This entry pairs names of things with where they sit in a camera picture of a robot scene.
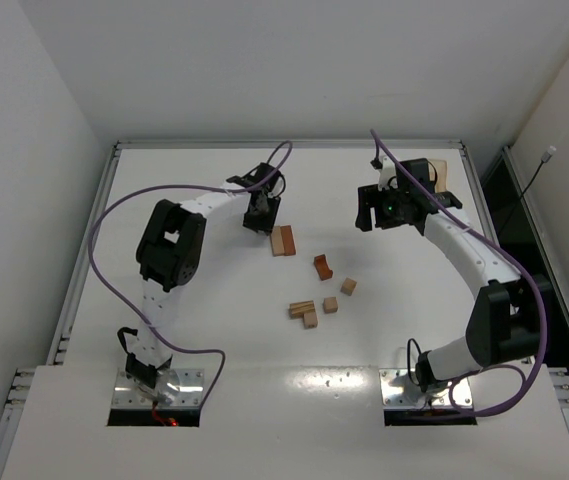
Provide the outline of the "clear amber plastic box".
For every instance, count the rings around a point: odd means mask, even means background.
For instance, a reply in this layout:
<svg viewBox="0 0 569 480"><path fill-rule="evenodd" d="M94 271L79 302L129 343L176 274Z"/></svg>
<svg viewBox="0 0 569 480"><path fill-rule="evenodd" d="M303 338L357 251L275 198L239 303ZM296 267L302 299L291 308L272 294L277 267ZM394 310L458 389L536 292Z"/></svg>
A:
<svg viewBox="0 0 569 480"><path fill-rule="evenodd" d="M448 163L440 159L428 159L429 179L434 184L436 193L447 191Z"/></svg>

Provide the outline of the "reddish long wood block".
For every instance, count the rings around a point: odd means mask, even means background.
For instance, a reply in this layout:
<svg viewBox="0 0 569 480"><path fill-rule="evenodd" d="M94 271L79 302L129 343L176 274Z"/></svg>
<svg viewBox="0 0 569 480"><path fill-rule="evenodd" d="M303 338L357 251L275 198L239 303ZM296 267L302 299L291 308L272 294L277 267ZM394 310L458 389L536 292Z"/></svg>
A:
<svg viewBox="0 0 569 480"><path fill-rule="evenodd" d="M296 254L296 246L292 227L290 225L283 225L280 227L280 233L284 248L284 255L294 256Z"/></svg>

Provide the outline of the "reddish arch wood block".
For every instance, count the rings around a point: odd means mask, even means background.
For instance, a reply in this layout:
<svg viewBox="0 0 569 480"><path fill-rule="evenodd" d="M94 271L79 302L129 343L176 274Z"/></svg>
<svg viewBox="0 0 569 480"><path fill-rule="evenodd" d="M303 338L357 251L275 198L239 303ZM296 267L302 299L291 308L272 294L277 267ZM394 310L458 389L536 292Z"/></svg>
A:
<svg viewBox="0 0 569 480"><path fill-rule="evenodd" d="M321 281L326 281L333 278L333 270L328 265L325 254L315 256L313 259L313 264Z"/></svg>

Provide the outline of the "light long wood block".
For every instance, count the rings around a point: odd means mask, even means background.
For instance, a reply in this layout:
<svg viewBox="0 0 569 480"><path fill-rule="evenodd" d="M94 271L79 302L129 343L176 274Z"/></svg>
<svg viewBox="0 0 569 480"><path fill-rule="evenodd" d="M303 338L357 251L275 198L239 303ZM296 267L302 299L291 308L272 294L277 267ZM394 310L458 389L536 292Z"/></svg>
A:
<svg viewBox="0 0 569 480"><path fill-rule="evenodd" d="M284 256L285 247L280 226L274 226L270 234L271 251L274 257Z"/></svg>

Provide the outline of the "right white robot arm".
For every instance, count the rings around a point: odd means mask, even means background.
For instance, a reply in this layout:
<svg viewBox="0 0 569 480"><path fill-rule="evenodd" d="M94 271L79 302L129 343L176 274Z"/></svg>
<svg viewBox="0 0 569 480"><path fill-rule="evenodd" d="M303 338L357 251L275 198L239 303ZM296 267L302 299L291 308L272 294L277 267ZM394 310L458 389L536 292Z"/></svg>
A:
<svg viewBox="0 0 569 480"><path fill-rule="evenodd" d="M543 351L540 320L550 283L540 275L525 278L472 234L462 202L437 190L438 173L429 160L394 166L383 156L371 165L379 179L358 189L356 227L363 232L414 227L443 253L475 300L461 338L419 354L413 374L420 389Z"/></svg>

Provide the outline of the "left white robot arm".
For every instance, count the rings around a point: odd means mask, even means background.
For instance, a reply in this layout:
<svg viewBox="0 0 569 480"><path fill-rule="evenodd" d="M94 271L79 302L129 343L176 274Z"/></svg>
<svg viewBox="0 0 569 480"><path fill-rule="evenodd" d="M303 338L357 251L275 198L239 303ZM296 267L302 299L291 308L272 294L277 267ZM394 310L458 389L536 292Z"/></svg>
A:
<svg viewBox="0 0 569 480"><path fill-rule="evenodd" d="M199 267L206 228L240 216L243 227L269 235L285 185L281 172L261 163L195 199L155 205L135 254L143 319L138 328L118 332L127 355L125 371L145 389L157 391L170 370L174 349L160 329L176 318L179 297Z"/></svg>

